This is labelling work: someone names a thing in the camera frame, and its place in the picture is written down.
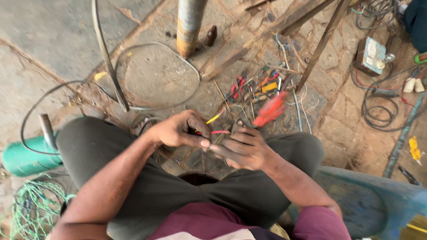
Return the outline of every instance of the wooden board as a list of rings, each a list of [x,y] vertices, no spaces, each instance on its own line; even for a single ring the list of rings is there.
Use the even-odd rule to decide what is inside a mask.
[[[330,4],[333,0],[302,0],[299,4],[291,6],[288,11],[274,21],[269,28],[257,34],[248,42],[234,50],[229,56],[224,58],[217,66],[209,66],[206,72],[202,75],[202,80],[210,80],[212,77],[221,73],[228,66],[232,65],[240,58],[245,56],[251,49],[251,46],[261,38],[270,37],[275,33],[282,32],[284,29],[289,28],[301,18],[309,19],[317,12]]]
[[[320,42],[317,44],[317,48],[314,51],[314,54],[310,60],[310,63],[307,67],[307,70],[305,71],[304,76],[301,78],[301,80],[298,83],[297,91],[302,89],[305,81],[307,81],[307,78],[308,78],[308,76],[310,76],[310,73],[313,70],[314,66],[316,65],[317,61],[319,61],[319,57],[322,54],[323,49],[325,48],[330,37],[332,36],[333,32],[335,31],[336,26],[338,25],[339,21],[342,19],[344,14],[347,12],[347,9],[348,9],[350,2],[351,2],[351,0],[341,0],[339,2],[338,6],[336,7],[336,10],[333,13],[332,18],[330,19],[328,26],[326,27],[325,32],[323,33],[323,36],[320,39]]]

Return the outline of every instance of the blue wire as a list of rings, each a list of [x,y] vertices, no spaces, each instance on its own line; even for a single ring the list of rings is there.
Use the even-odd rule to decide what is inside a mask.
[[[280,45],[280,47],[282,48],[283,54],[285,55],[285,58],[286,58],[285,47],[283,47],[283,44],[281,42],[279,42],[279,39],[277,38],[277,34],[276,34],[276,41]],[[289,65],[288,65],[287,61],[285,63],[286,63],[286,68],[289,69]],[[298,113],[299,131],[302,132],[301,117],[300,117],[300,113],[299,113],[299,104],[298,104],[298,99],[296,98],[295,89],[292,89],[292,92],[294,93],[296,111]]]

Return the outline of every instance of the white plastic fitting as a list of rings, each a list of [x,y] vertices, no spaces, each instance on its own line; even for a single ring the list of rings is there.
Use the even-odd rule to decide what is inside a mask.
[[[416,78],[415,79],[415,92],[419,93],[419,92],[424,92],[424,86],[423,83],[421,82],[420,78]]]
[[[408,78],[405,81],[405,88],[403,89],[403,91],[405,93],[410,93],[414,90],[414,86],[415,86],[415,78]]]

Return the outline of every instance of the man's right hand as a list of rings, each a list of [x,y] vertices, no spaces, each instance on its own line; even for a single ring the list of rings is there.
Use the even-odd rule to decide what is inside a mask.
[[[234,168],[259,170],[274,151],[265,143],[260,132],[244,126],[236,126],[234,133],[221,145],[210,145],[209,150],[226,157],[227,165]]]
[[[202,135],[189,134],[189,129],[197,130]],[[211,130],[199,112],[185,110],[151,127],[142,137],[147,136],[153,138],[156,147],[165,144],[204,148],[204,145],[210,144]]]

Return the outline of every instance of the fingernail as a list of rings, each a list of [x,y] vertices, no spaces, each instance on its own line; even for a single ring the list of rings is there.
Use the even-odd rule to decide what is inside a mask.
[[[209,147],[209,146],[211,145],[211,143],[210,143],[208,140],[202,140],[202,141],[200,142],[200,145],[201,145],[202,147]]]

